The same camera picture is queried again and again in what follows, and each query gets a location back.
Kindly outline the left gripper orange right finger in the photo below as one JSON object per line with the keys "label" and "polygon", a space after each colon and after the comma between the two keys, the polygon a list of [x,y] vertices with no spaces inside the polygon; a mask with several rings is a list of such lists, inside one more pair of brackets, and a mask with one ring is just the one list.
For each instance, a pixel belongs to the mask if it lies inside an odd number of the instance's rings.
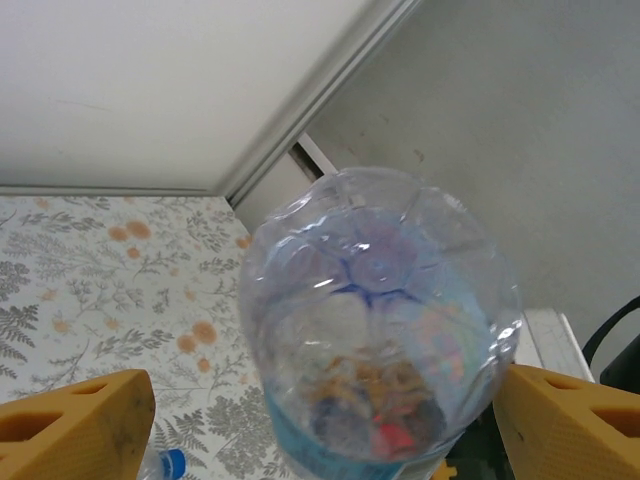
{"label": "left gripper orange right finger", "polygon": [[517,479],[637,479],[639,396],[511,365],[493,400]]}

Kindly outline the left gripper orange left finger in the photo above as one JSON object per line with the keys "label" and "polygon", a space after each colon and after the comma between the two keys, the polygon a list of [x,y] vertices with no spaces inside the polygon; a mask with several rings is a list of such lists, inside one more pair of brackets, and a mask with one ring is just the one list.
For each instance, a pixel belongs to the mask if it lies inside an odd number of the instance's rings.
{"label": "left gripper orange left finger", "polygon": [[3,479],[134,479],[156,410],[128,369],[1,405]]}

